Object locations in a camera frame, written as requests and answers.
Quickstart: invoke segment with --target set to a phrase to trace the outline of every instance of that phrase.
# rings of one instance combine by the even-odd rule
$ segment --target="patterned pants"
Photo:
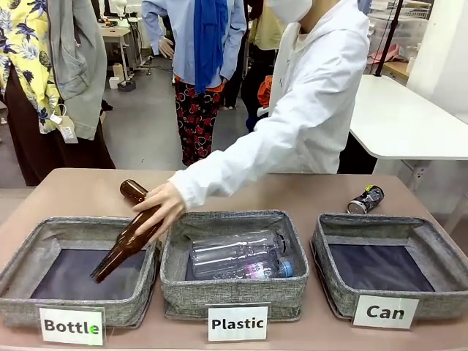
[[[218,114],[220,93],[196,94],[195,87],[175,82],[175,108],[178,134],[182,144],[182,162],[190,166],[211,153],[213,127]]]

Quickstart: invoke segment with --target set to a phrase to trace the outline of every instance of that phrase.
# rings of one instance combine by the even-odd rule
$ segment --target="face mask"
[[[312,0],[268,0],[268,6],[284,24],[303,19],[312,7]]]

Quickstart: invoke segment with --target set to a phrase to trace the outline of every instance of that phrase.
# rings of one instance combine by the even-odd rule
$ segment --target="gray jacket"
[[[89,0],[48,0],[50,57],[58,92],[78,137],[93,140],[107,58]]]

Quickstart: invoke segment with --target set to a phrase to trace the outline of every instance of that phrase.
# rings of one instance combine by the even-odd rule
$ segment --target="black can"
[[[368,185],[362,195],[348,203],[347,211],[349,214],[367,214],[382,202],[384,196],[382,188],[377,185]]]

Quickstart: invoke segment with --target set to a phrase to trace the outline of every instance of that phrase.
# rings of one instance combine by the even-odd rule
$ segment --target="white label sign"
[[[39,308],[44,341],[102,345],[102,313]]]
[[[268,307],[208,310],[208,341],[265,340]]]
[[[354,325],[377,328],[409,329],[419,300],[412,298],[359,297]]]

